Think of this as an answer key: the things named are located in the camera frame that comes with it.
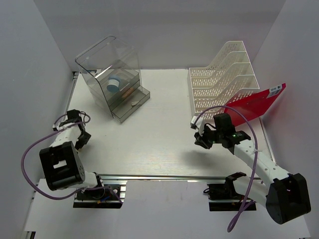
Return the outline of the red plastic folder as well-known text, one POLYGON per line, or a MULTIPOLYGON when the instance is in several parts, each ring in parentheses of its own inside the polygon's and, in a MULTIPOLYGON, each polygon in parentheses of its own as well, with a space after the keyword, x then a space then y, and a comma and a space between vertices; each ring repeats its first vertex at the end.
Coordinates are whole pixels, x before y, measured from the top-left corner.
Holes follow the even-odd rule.
POLYGON ((263 116, 279 95, 286 88, 286 83, 252 94, 226 106, 241 113, 248 121, 263 116))

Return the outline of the blue white small jar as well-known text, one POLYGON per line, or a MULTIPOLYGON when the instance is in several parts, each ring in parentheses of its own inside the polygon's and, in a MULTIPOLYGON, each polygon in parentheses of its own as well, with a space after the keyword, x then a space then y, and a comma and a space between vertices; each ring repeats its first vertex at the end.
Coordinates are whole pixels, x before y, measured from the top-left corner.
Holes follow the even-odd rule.
POLYGON ((120 88, 121 78, 117 75, 111 75, 108 78, 107 90, 111 93, 116 93, 120 88))

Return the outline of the orange highlighter pen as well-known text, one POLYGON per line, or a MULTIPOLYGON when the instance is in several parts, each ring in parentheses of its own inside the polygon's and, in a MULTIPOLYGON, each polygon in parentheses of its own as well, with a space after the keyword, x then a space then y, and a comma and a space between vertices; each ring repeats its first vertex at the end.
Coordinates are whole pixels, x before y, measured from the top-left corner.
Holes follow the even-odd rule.
POLYGON ((123 95, 122 97, 125 99, 127 98, 130 94, 132 94, 135 91, 134 88, 129 88, 123 95))

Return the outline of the clear acrylic drawer organizer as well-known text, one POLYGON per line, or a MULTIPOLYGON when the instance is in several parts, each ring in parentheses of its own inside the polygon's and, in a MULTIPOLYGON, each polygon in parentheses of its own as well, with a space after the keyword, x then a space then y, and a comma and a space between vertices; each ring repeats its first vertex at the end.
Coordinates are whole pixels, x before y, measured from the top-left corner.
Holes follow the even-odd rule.
POLYGON ((123 123, 150 99, 134 48, 107 36, 75 57, 95 103, 123 123))

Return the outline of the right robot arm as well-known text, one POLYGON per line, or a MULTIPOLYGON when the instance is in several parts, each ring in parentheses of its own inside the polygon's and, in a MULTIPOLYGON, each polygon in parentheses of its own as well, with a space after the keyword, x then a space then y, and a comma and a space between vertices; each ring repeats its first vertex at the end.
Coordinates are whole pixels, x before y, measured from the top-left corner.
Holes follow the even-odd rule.
POLYGON ((234 173, 225 179, 226 195, 232 199, 248 194, 248 198, 265 207, 270 217, 284 224, 311 211, 307 181, 300 173, 292 174, 258 151, 255 142, 244 131, 237 131, 229 114, 214 116, 215 127, 210 129, 203 118, 194 116, 190 122, 196 130, 195 144, 210 149, 221 144, 245 162, 261 182, 245 173, 234 173))

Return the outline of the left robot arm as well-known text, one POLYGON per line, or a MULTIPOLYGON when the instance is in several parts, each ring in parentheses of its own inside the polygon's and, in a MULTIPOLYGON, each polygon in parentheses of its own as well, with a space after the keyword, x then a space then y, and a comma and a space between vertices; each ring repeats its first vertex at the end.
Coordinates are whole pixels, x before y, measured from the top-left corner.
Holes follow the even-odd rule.
POLYGON ((84 169, 78 155, 91 138, 82 122, 84 115, 79 110, 68 111, 67 119, 53 126, 54 131, 62 132, 49 147, 40 151, 39 157, 50 190, 88 188, 88 193, 99 199, 105 194, 105 186, 97 173, 84 169))

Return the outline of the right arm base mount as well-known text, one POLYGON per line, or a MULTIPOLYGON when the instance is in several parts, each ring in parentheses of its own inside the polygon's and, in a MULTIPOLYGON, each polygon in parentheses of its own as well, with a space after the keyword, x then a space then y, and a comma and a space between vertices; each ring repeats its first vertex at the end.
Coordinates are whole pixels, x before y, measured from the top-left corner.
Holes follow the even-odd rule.
POLYGON ((244 195, 235 191, 233 182, 246 176, 243 172, 231 174, 222 183, 210 183, 203 191, 208 196, 210 212, 237 212, 243 203, 244 195))

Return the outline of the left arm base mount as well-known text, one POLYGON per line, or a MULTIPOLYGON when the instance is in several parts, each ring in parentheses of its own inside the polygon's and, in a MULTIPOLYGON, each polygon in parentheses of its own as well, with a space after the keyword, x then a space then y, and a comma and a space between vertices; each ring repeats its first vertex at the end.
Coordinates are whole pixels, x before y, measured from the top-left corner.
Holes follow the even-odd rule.
POLYGON ((85 190, 77 193, 73 208, 80 209, 120 209, 125 199, 126 181, 107 180, 106 189, 85 190))

